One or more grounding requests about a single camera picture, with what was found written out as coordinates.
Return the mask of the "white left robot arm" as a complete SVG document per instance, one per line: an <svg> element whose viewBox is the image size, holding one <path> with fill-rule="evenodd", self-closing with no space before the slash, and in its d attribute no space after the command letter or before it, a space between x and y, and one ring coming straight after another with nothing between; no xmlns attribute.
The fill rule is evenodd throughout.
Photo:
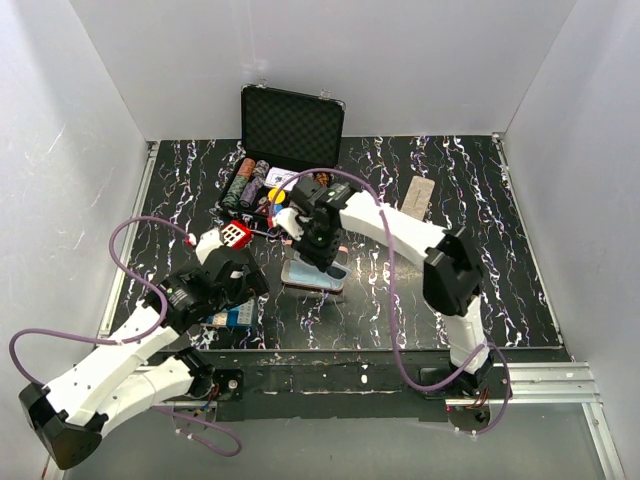
<svg viewBox="0 0 640 480"><path fill-rule="evenodd" d="M144 364L192 326L268 291L249 249L220 246L174 271L85 359L19 401L31 429L62 470L86 460L117 426L165 400L205 398L214 368L187 347L161 364Z"/></svg>

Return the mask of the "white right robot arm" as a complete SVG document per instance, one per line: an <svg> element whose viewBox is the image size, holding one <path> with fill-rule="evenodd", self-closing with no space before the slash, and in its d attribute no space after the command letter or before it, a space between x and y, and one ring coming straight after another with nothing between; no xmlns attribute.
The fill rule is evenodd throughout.
<svg viewBox="0 0 640 480"><path fill-rule="evenodd" d="M361 234L397 253L423 274L423 297L445 321L450 346L450 381L464 397L489 384L494 357L480 315L484 267L469 232L422 222L349 184L322 186L304 177L288 207L275 217L293 239L302 262L341 279L336 262L341 236Z"/></svg>

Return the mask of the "pink glasses case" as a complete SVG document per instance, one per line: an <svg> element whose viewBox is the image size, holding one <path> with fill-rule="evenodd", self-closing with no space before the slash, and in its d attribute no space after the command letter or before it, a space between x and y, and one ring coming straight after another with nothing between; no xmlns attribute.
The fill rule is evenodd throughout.
<svg viewBox="0 0 640 480"><path fill-rule="evenodd" d="M304 263L297 257L292 242L284 244L284 262L281 270L281 282L285 286L312 291L325 291L339 294L351 271L347 268L349 250L340 246L335 259L335 269L328 273L320 272L316 267Z"/></svg>

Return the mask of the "grey glasses case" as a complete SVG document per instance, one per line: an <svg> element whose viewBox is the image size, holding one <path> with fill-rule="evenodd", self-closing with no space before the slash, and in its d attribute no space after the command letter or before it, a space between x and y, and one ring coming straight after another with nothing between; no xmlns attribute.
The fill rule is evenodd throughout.
<svg viewBox="0 0 640 480"><path fill-rule="evenodd" d="M411 179L400 211L414 219L423 221L429 211L435 181L421 176Z"/></svg>

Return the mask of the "white frame sunglasses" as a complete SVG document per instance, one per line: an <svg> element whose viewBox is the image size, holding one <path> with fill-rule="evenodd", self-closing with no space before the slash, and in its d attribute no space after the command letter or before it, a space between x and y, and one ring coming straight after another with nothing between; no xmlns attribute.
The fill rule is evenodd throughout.
<svg viewBox="0 0 640 480"><path fill-rule="evenodd" d="M326 269L326 274L336 280L342 280L348 276L350 270L341 264L332 264Z"/></svg>

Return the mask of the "light blue cloth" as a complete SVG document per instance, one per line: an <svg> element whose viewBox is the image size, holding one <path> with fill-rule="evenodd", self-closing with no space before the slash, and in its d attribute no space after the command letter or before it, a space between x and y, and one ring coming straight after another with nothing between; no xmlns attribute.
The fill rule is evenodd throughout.
<svg viewBox="0 0 640 480"><path fill-rule="evenodd" d="M331 279L316 268L298 261L291 261L289 266L289 278L294 284L304 285L314 288L329 288L332 286Z"/></svg>

